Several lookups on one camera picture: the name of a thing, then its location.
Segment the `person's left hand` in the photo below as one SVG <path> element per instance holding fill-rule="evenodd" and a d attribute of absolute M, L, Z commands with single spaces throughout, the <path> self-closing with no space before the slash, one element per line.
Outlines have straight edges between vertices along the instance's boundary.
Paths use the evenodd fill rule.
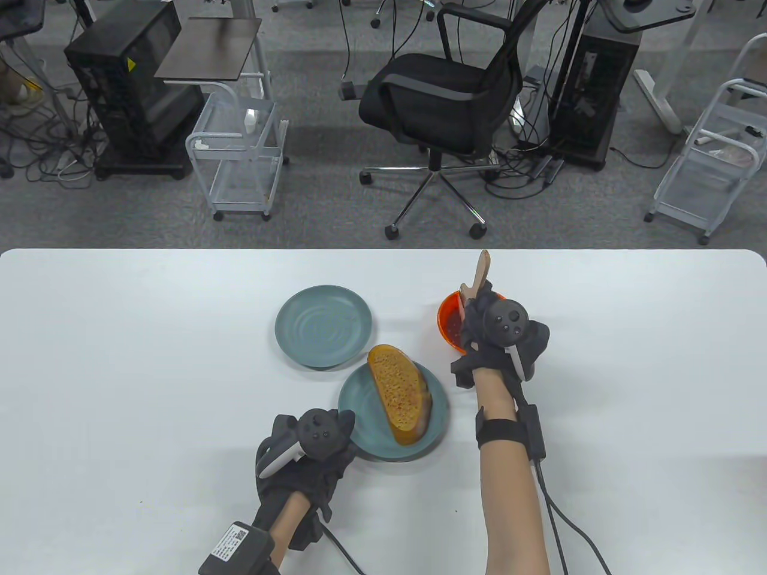
<path fill-rule="evenodd" d="M 330 501 L 357 455 L 351 441 L 356 424 L 352 410 L 313 408 L 300 418 L 280 414 L 271 436 L 256 452 L 256 490 L 261 504 L 277 496 L 304 495 L 310 510 L 329 523 Z"/>

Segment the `person's right hand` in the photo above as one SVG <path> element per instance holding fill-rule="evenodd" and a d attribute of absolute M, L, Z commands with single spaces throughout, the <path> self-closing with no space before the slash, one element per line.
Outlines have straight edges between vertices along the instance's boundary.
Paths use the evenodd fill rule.
<path fill-rule="evenodd" d="M 474 298 L 465 299 L 463 310 L 460 340 L 464 354 L 450 365 L 457 386 L 475 387 L 473 373 L 478 369 L 500 371 L 507 386 L 527 381 L 529 369 L 520 352 L 530 329 L 525 307 L 486 284 Z"/>

